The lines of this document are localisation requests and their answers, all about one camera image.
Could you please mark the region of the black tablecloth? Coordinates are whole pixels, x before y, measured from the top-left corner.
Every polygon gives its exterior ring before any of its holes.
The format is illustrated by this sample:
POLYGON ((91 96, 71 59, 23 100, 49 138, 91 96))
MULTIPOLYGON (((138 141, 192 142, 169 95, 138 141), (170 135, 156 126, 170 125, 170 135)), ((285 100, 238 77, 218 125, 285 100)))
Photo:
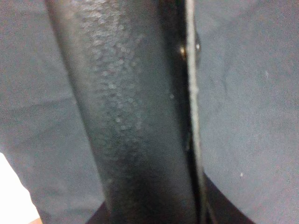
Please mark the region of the black tablecloth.
MULTIPOLYGON (((45 2, 0 3, 0 150, 43 223, 92 224, 104 191, 45 2)), ((299 3, 194 8, 204 174, 250 224, 296 224, 299 3)))

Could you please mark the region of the black leather pouch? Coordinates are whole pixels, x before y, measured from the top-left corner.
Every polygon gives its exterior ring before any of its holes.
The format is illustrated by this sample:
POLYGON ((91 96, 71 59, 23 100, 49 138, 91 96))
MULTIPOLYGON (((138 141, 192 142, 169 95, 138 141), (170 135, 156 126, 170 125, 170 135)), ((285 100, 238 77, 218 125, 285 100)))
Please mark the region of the black leather pouch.
POLYGON ((249 224, 207 178, 192 0, 47 0, 102 183, 90 223, 249 224))

